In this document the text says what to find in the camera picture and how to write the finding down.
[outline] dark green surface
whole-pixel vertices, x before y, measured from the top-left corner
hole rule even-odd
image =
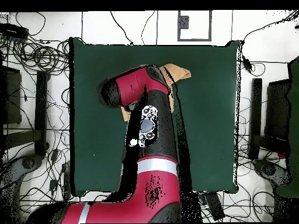
[[[288,140],[290,141],[290,157],[288,168],[292,182],[277,188],[276,193],[281,197],[299,197],[299,57],[290,63],[292,75],[291,89],[288,99],[291,104],[290,129]]]
[[[192,74],[178,82],[178,95],[193,189],[234,192],[237,48],[237,42],[228,47],[84,45],[75,38],[76,190],[116,191],[119,185],[126,123],[120,109],[97,101],[98,83],[141,64],[171,63]]]

